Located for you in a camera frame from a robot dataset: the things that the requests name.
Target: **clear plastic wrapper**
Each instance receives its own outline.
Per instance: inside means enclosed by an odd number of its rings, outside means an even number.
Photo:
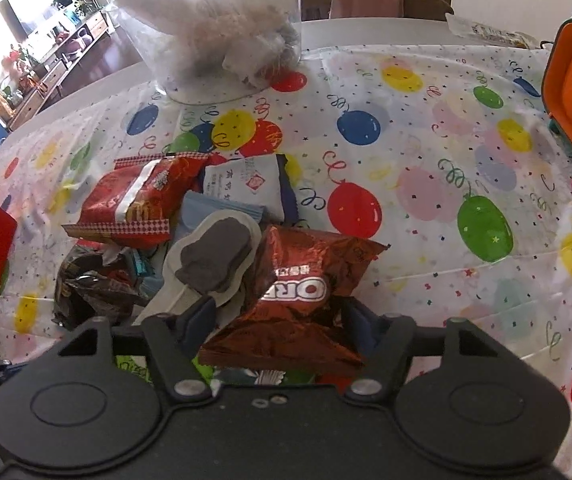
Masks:
[[[108,10],[184,104],[253,94],[299,62],[299,0],[114,0]]]

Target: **dark gray insole-shaped object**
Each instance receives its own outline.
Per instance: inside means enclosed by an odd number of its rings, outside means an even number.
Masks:
[[[248,227],[235,218],[218,220],[181,250],[175,276],[200,294],[224,292],[252,248]]]

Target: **tablecloth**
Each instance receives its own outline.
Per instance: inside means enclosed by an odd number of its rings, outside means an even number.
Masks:
[[[60,336],[60,225],[118,156],[279,152],[303,225],[389,246],[355,295],[378,314],[464,316],[523,357],[572,408],[572,163],[538,89],[548,53],[359,46],[306,52],[252,97],[183,106],[125,89],[0,147],[0,205],[18,220],[0,290],[0,357]],[[411,376],[438,365],[416,358]],[[572,423],[557,465],[572,476]]]

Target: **tv stand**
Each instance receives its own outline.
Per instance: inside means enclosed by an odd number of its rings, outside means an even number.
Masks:
[[[92,38],[92,43],[84,48],[74,59],[68,59],[66,54],[64,54],[64,47],[70,40],[78,38],[82,29],[85,29]],[[108,32],[108,23],[101,11],[96,12],[86,16],[63,43],[54,46],[44,56],[43,64],[48,65],[48,73],[41,78],[38,88],[33,88],[31,92],[24,96],[23,101],[14,111],[14,115],[7,125],[9,131],[13,132],[37,115],[54,93],[57,93],[59,97],[62,96],[61,83],[79,64],[83,56],[90,52],[93,46],[104,37],[106,32]]]

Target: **blue balloon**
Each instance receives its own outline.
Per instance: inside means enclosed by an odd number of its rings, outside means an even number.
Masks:
[[[201,153],[210,153],[214,150],[215,147],[212,144],[212,130],[214,127],[212,123],[201,123],[199,126],[191,129],[191,134],[199,139],[199,151]]]
[[[10,207],[10,202],[12,202],[12,196],[11,196],[11,195],[8,195],[8,196],[3,200],[3,203],[2,203],[1,208],[2,208],[4,211],[8,211],[8,208]]]
[[[535,87],[526,81],[523,77],[518,77],[514,80],[514,83],[517,83],[519,86],[521,86],[528,95],[532,95],[533,97],[541,97],[541,94],[535,90]]]
[[[379,139],[381,124],[368,112],[349,110],[337,120],[337,129],[351,144],[367,146]]]
[[[128,135],[138,135],[145,132],[150,126],[155,124],[159,116],[159,108],[157,105],[147,105],[146,108],[139,110],[130,120],[126,133]]]

